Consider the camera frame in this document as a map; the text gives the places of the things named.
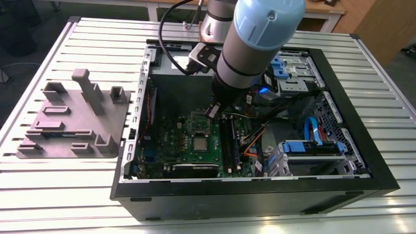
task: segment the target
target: light blue robot joint cap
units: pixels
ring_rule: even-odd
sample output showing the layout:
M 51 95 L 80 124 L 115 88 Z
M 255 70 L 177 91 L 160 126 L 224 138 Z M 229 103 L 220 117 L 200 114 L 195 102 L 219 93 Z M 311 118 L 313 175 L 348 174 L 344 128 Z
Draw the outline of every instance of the light blue robot joint cap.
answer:
M 304 0 L 239 0 L 233 25 L 248 46 L 271 51 L 292 38 L 304 14 Z

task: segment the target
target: ram slot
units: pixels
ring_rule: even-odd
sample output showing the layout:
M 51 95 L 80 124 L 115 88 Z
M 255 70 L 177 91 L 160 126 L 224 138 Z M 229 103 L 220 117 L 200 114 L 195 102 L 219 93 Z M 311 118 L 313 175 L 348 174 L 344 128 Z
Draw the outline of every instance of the ram slot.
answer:
M 220 119 L 219 127 L 220 127 L 224 172 L 232 173 L 241 169 L 239 144 L 233 120 L 229 118 Z

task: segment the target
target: open computer tower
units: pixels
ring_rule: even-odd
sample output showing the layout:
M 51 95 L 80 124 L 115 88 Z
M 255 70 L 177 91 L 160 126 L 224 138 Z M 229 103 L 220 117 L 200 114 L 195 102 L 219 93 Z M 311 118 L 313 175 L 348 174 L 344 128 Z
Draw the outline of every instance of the open computer tower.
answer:
M 180 64 L 196 44 L 165 42 Z M 328 213 L 399 189 L 323 51 L 283 48 L 269 69 L 211 121 L 212 71 L 184 76 L 148 41 L 111 191 L 136 219 Z M 247 146 L 268 103 L 311 92 Z

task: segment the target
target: chip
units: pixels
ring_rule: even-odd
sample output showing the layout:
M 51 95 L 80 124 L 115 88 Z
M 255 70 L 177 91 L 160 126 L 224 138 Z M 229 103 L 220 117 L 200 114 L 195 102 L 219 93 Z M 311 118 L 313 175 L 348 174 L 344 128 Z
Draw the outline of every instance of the chip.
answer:
M 208 139 L 207 138 L 193 138 L 193 151 L 207 151 L 208 150 Z

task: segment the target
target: blue led light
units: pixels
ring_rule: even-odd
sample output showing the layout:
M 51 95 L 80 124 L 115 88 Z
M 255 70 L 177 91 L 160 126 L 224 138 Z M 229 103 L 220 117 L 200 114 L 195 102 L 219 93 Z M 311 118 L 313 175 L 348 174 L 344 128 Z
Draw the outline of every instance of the blue led light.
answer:
M 259 90 L 259 93 L 260 93 L 260 94 L 264 94 L 267 91 L 268 91 L 268 89 L 263 87 L 263 88 Z

